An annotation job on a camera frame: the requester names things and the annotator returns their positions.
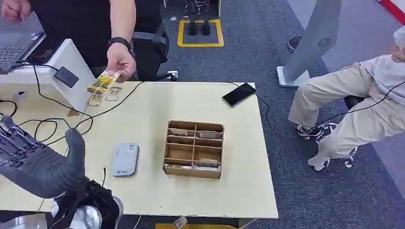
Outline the person's right hand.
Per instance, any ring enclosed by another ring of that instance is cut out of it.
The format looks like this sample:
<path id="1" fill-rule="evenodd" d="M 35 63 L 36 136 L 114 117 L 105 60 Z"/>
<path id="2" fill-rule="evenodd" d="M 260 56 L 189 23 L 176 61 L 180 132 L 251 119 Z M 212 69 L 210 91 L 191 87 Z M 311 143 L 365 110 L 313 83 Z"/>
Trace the person's right hand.
<path id="1" fill-rule="evenodd" d="M 10 22 L 22 22 L 32 12 L 29 0 L 3 0 L 1 2 L 1 16 Z"/>

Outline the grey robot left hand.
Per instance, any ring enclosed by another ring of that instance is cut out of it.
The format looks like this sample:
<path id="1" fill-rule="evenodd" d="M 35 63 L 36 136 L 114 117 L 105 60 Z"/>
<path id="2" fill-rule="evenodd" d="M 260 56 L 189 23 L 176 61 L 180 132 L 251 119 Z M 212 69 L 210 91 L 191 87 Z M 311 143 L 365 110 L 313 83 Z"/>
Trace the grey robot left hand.
<path id="1" fill-rule="evenodd" d="M 0 121 L 0 173 L 41 198 L 54 198 L 88 182 L 85 141 L 70 128 L 65 132 L 68 155 L 63 156 L 17 126 L 12 117 Z"/>

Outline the person's left hand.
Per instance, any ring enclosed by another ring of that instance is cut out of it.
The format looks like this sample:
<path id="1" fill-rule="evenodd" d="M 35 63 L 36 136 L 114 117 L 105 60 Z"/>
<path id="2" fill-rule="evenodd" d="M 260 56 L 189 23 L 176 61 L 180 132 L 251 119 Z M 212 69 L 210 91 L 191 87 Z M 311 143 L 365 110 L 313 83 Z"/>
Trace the person's left hand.
<path id="1" fill-rule="evenodd" d="M 127 81 L 136 70 L 136 62 L 127 47 L 121 43 L 113 43 L 107 51 L 107 70 L 119 72 L 117 83 Z"/>

